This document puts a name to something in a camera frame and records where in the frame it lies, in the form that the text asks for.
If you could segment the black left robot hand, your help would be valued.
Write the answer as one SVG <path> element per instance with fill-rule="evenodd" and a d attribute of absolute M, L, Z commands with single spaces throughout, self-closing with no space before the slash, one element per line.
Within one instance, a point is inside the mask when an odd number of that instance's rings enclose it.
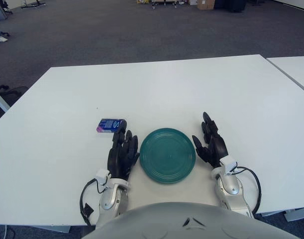
<path fill-rule="evenodd" d="M 123 121 L 112 138 L 112 148 L 109 151 L 107 169 L 111 178 L 128 180 L 132 167 L 139 157 L 138 138 L 126 130 Z"/>

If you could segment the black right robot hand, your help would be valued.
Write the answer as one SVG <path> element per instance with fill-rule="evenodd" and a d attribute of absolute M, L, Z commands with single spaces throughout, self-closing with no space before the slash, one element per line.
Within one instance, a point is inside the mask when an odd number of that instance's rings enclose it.
<path fill-rule="evenodd" d="M 203 138 L 207 147 L 202 146 L 200 140 L 193 135 L 192 139 L 196 147 L 197 155 L 212 168 L 220 167 L 220 159 L 228 155 L 228 151 L 223 138 L 218 134 L 218 128 L 215 122 L 206 112 L 203 112 L 203 122 L 201 124 Z"/>

